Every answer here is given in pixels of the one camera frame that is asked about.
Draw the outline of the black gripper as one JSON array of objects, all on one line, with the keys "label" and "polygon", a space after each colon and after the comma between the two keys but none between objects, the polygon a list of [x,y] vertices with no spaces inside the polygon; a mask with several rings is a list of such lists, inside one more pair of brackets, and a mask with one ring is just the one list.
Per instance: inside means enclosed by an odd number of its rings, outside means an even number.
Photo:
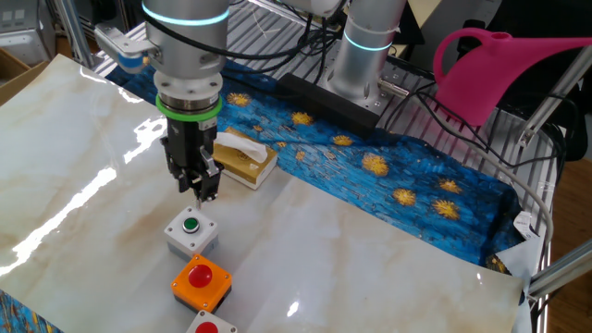
[{"label": "black gripper", "polygon": [[197,206],[217,198],[223,165],[212,156],[217,134],[217,118],[186,122],[168,118],[167,136],[160,139],[168,171],[178,182],[179,192],[193,188],[191,170],[199,170]]}]

